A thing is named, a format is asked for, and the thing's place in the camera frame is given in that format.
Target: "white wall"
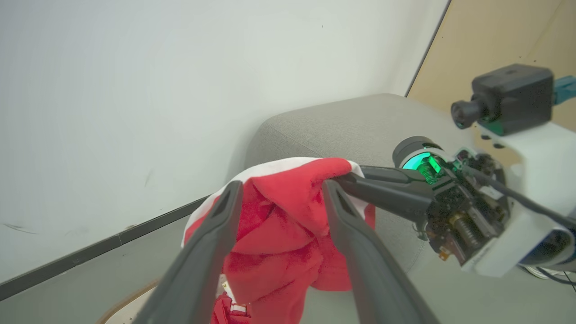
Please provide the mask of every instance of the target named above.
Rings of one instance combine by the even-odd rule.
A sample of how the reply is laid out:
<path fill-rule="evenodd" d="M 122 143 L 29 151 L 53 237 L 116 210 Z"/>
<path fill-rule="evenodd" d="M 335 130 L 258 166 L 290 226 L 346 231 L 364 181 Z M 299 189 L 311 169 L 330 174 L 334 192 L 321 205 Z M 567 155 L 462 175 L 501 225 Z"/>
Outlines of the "white wall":
<path fill-rule="evenodd" d="M 0 0 L 0 282 L 210 194 L 271 115 L 404 95 L 445 4 Z"/>

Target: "fabric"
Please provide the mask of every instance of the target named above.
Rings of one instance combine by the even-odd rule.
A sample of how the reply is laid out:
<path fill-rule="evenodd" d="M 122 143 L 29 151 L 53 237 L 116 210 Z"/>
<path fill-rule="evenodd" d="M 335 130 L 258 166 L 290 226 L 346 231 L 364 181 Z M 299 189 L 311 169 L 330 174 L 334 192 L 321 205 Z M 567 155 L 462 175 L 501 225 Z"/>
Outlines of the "fabric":
<path fill-rule="evenodd" d="M 332 243 L 321 186 L 353 172 L 344 159 L 293 157 L 257 165 L 233 180 L 244 183 L 236 244 L 223 273 L 238 304 L 249 304 L 252 324 L 296 324 L 309 286 L 326 291 L 351 289 L 344 256 Z M 190 216 L 183 244 L 201 225 L 224 188 Z M 351 197 L 374 228 L 374 207 Z"/>
<path fill-rule="evenodd" d="M 210 324 L 251 324 L 251 317 L 245 311 L 235 310 L 232 299 L 223 293 L 216 298 Z"/>
<path fill-rule="evenodd" d="M 250 142 L 245 167 L 293 156 L 337 156 L 361 165 L 393 167 L 396 145 L 415 135 L 431 138 L 450 153 L 473 145 L 470 132 L 454 127 L 448 115 L 415 100 L 383 94 L 273 116 Z M 377 234 L 408 274 L 435 257 L 416 237 L 411 222 L 381 209 L 376 219 Z"/>

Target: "black baseboard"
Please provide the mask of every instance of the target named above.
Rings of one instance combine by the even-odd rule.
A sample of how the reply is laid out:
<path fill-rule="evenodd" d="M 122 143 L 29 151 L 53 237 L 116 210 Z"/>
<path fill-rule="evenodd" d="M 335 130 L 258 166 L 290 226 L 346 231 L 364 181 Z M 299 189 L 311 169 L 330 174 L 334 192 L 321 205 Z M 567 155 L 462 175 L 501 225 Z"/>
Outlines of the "black baseboard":
<path fill-rule="evenodd" d="M 200 207 L 206 198 L 207 197 L 204 197 L 195 202 L 191 202 L 186 206 L 182 206 L 145 223 L 129 228 L 117 235 L 4 282 L 0 284 L 0 301 L 68 271 L 77 265 L 81 265 L 82 263 L 98 257 L 110 250 L 120 247 L 123 244 L 166 226 L 173 221 L 186 217 L 196 210 L 196 208 Z"/>

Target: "green light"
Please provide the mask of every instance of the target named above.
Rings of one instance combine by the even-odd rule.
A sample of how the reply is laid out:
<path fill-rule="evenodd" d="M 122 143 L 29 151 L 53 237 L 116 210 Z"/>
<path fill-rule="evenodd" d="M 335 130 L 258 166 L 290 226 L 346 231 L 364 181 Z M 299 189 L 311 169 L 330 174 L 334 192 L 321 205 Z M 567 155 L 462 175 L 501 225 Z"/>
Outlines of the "green light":
<path fill-rule="evenodd" d="M 438 172 L 440 172 L 440 170 L 442 170 L 442 167 L 438 164 L 438 162 L 436 162 L 436 160 L 433 157 L 428 158 L 428 163 L 430 163 L 430 165 L 432 165 L 432 167 L 434 168 L 436 173 L 438 173 Z"/>
<path fill-rule="evenodd" d="M 429 156 L 430 156 L 429 152 L 424 152 L 424 153 L 420 153 L 416 156 L 413 156 L 411 159 L 409 159 L 404 164 L 402 169 L 416 170 L 418 168 L 418 166 L 422 163 L 422 160 L 424 160 L 424 158 L 427 158 Z"/>

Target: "blue connector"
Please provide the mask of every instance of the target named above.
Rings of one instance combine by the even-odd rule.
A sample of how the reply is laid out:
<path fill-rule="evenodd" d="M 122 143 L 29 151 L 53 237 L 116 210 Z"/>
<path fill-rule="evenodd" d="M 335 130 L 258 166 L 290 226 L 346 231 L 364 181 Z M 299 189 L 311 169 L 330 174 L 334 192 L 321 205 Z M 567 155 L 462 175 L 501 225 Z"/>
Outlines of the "blue connector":
<path fill-rule="evenodd" d="M 576 78 L 567 76 L 554 81 L 554 105 L 576 97 Z"/>

